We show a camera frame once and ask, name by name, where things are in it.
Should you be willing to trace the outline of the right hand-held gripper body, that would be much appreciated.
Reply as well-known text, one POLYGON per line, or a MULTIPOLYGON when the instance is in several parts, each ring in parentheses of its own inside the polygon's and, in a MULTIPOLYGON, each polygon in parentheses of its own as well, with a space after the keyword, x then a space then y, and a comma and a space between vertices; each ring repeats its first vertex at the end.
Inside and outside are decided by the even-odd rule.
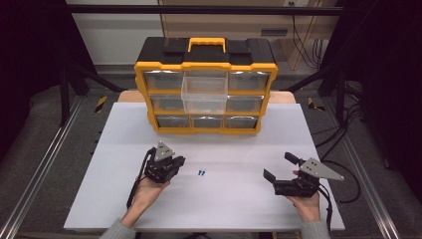
POLYGON ((314 158, 294 160, 294 164, 299 166, 299 175, 296 178, 292 180, 273 180, 276 195, 310 198, 317 192, 321 178, 344 180, 342 175, 314 158))

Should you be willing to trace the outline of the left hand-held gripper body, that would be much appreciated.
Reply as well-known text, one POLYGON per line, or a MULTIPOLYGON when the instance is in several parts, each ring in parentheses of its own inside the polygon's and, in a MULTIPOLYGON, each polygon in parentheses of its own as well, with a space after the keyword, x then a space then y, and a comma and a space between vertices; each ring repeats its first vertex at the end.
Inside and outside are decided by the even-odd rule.
POLYGON ((150 149, 145 156, 144 175, 155 183, 168 181, 174 175, 172 172, 174 154, 170 147, 160 141, 157 147, 150 149))

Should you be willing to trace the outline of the clear plastic drawer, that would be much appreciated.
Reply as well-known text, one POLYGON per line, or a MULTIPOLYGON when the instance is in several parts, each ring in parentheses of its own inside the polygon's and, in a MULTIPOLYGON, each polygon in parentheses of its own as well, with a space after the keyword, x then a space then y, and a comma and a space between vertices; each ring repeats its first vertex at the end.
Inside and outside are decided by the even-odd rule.
POLYGON ((188 114, 223 115, 228 99, 228 74, 223 71, 184 73, 181 100, 188 114))

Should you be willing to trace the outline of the yellow black organizer cabinet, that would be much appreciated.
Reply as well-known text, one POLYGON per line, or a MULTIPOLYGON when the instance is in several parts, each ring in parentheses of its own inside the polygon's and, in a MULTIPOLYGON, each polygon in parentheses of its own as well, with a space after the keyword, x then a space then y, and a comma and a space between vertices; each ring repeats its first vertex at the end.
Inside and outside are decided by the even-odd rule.
POLYGON ((149 37, 134 64, 135 82, 147 105, 147 118, 160 133, 256 134, 270 99, 270 87, 277 76, 278 66, 266 39, 228 40, 226 38, 164 38, 149 37), (252 129, 193 128, 157 126, 157 112, 152 108, 144 73, 147 71, 223 71, 266 72, 269 74, 265 98, 257 126, 252 129))

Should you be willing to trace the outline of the person's right hand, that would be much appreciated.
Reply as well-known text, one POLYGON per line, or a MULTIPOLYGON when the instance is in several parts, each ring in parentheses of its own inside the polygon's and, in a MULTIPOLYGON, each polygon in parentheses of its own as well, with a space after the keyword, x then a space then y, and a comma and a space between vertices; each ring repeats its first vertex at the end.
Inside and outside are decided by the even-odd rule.
POLYGON ((316 192, 309 198, 287 196, 304 222, 320 221, 319 194, 316 192))

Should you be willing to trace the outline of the person's left hand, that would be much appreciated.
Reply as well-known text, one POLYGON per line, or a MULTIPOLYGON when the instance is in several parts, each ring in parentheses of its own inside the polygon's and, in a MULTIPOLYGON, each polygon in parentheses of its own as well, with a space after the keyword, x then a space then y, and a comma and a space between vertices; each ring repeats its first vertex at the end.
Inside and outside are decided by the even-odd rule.
POLYGON ((169 184, 169 181, 156 183, 146 176, 142 177, 132 200, 132 207, 137 210, 146 210, 169 184))

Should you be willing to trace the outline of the white board sheet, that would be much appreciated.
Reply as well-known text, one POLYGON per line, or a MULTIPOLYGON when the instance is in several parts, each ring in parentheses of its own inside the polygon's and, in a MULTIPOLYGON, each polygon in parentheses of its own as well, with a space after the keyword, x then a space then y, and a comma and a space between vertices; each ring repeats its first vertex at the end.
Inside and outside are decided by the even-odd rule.
POLYGON ((139 231, 287 231, 300 228, 292 202, 275 194, 265 169, 293 178, 290 152, 303 159, 317 151, 298 104, 271 104, 262 129, 253 135, 159 134, 146 118, 145 104, 112 106, 101 139, 66 228, 107 229, 126 211, 126 201, 146 152, 160 141, 185 163, 136 224, 139 231), (199 170, 205 170, 203 176, 199 170))

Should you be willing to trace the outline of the yellow black tape marker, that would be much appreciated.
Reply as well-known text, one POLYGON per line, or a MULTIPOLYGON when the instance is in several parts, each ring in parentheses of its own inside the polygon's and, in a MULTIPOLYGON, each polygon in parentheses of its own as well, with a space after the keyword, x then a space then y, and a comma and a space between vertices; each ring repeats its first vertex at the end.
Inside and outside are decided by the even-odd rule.
POLYGON ((317 106, 314 103, 314 100, 312 98, 308 98, 308 106, 309 106, 309 109, 311 109, 311 110, 316 110, 316 111, 319 111, 319 112, 325 111, 325 107, 317 106))
POLYGON ((99 99, 99 101, 97 103, 97 106, 95 108, 95 113, 100 113, 102 111, 103 106, 104 106, 104 104, 106 102, 106 98, 107 98, 107 96, 100 97, 100 99, 99 99))

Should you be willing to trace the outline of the wooden table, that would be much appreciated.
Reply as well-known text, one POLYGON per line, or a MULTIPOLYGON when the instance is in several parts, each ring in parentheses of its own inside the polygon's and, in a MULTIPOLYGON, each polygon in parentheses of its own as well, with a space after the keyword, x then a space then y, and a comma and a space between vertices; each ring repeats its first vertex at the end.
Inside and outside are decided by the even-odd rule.
MULTIPOLYGON (((123 91, 117 100, 119 103, 144 103, 143 95, 138 91, 123 91)), ((270 91, 270 104, 295 104, 295 96, 290 92, 270 91)))

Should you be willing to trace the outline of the black metal stand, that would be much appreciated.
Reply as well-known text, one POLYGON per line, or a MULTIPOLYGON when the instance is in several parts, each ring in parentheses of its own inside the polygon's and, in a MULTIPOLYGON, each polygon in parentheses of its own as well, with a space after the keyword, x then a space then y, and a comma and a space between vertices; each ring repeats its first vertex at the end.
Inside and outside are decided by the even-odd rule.
POLYGON ((309 85, 310 83, 315 82, 316 80, 321 80, 317 91, 321 97, 329 96, 333 90, 336 90, 335 96, 335 119, 340 126, 345 126, 344 122, 344 95, 345 95, 345 77, 343 76, 340 66, 336 64, 329 64, 328 66, 318 70, 314 74, 306 77, 305 79, 299 81, 298 83, 287 87, 286 91, 294 93, 301 88, 309 85))
POLYGON ((78 96, 85 96, 90 91, 87 83, 85 82, 85 79, 91 79, 115 93, 121 93, 124 91, 124 88, 116 86, 115 84, 100 77, 97 73, 85 69, 80 65, 70 64, 64 66, 60 72, 60 94, 62 110, 60 126, 64 126, 70 119, 71 108, 69 87, 72 87, 78 96))

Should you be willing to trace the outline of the set of clear drawers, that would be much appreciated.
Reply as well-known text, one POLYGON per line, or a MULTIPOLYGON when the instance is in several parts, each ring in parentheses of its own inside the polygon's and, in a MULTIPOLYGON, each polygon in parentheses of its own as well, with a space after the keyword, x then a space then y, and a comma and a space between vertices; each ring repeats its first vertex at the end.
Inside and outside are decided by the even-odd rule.
POLYGON ((191 115, 184 111, 181 100, 184 73, 169 70, 144 73, 145 87, 152 108, 157 112, 155 121, 158 127, 252 129, 257 126, 269 79, 268 73, 226 72, 228 99, 223 115, 191 115))

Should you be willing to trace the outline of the dark curtain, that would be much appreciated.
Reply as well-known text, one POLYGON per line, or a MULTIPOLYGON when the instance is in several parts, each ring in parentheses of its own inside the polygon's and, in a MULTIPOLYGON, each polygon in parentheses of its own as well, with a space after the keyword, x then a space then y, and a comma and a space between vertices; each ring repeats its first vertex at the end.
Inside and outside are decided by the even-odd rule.
POLYGON ((330 57, 361 17, 345 55, 345 76, 362 84, 363 108, 389 163, 422 200, 422 0, 338 0, 330 57))
POLYGON ((62 69, 95 69, 66 0, 0 0, 0 160, 28 115, 29 101, 60 83, 62 69))

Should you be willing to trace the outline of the light wooden cabinet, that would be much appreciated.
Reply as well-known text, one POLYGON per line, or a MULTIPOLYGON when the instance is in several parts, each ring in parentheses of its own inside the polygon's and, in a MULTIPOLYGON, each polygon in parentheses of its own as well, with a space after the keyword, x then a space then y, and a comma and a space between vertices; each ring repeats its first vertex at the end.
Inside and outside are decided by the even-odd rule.
MULTIPOLYGON (((161 6, 333 7, 339 0, 157 0, 161 6)), ((311 47, 326 44, 336 25, 335 16, 163 14, 164 35, 169 38, 267 38, 281 47, 276 60, 295 70, 317 65, 321 56, 311 47)))

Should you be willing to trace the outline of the black horizontal bar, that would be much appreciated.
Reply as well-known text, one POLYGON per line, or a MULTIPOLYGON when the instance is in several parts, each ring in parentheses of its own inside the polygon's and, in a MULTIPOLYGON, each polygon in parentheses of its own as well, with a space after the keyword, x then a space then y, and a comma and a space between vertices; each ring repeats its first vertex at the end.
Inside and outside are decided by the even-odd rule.
POLYGON ((214 14, 214 15, 296 15, 340 16, 342 7, 253 7, 253 6, 187 6, 187 5, 83 5, 70 4, 72 13, 90 14, 214 14))

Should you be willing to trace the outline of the aluminium floor rail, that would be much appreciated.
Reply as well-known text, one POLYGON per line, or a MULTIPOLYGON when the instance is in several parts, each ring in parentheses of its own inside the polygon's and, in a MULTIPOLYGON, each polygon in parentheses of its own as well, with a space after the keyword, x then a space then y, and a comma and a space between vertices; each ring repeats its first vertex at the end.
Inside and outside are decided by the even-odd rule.
POLYGON ((28 213, 38 191, 40 190, 57 154, 59 153, 70 128, 72 127, 80 109, 85 101, 84 97, 76 96, 70 109, 70 115, 64 124, 57 130, 47 151, 44 153, 35 173, 19 198, 14 210, 5 224, 0 228, 0 239, 13 239, 17 234, 26 214, 28 213))
POLYGON ((374 183, 369 177, 368 172, 364 168, 356 149, 354 148, 347 134, 342 138, 342 147, 345 151, 346 158, 354 171, 361 185, 361 191, 370 208, 373 218, 379 228, 384 239, 401 239, 399 232, 392 221, 387 208, 385 207, 374 183))

